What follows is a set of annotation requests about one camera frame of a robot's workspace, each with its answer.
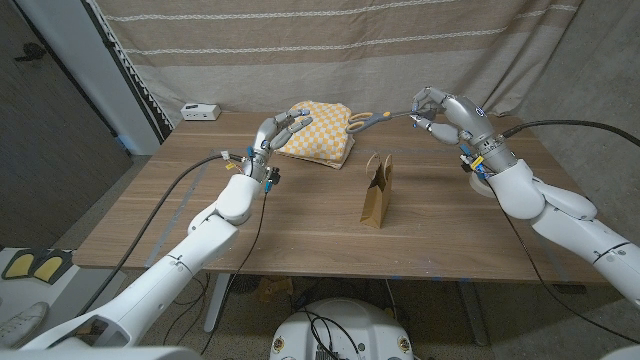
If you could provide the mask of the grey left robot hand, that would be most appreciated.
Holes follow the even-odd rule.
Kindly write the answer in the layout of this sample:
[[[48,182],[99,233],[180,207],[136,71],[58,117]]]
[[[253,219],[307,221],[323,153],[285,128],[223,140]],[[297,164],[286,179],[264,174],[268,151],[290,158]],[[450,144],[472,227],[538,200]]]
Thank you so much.
[[[248,149],[249,159],[243,165],[244,174],[262,182],[266,178],[267,164],[273,152],[285,146],[293,134],[312,121],[309,109],[291,109],[267,118]]]

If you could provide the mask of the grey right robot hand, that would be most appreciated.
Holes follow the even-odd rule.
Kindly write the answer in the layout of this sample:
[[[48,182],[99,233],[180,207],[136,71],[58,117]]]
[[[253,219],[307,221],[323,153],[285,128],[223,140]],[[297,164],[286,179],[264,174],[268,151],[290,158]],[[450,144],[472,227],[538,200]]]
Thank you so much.
[[[415,125],[444,144],[465,141],[484,164],[501,173],[518,162],[504,140],[500,140],[484,111],[465,96],[425,87],[412,100]]]

